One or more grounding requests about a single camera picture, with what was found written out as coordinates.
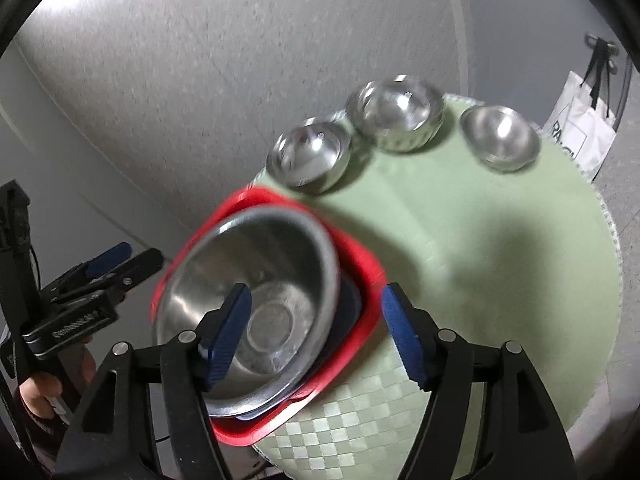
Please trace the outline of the person's left hand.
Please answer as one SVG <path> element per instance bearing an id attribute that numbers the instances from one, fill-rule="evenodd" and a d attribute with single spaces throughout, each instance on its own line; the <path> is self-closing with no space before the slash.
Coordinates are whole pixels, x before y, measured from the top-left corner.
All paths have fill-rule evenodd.
<path id="1" fill-rule="evenodd" d="M 88 336 L 58 355 L 63 370 L 70 374 L 72 383 L 80 392 L 85 391 L 96 374 L 96 361 L 88 349 L 92 340 L 93 336 Z M 35 374 L 22 382 L 18 391 L 24 405 L 34 416 L 41 419 L 56 417 L 51 400 L 63 393 L 62 382 L 56 376 L 47 372 Z"/>

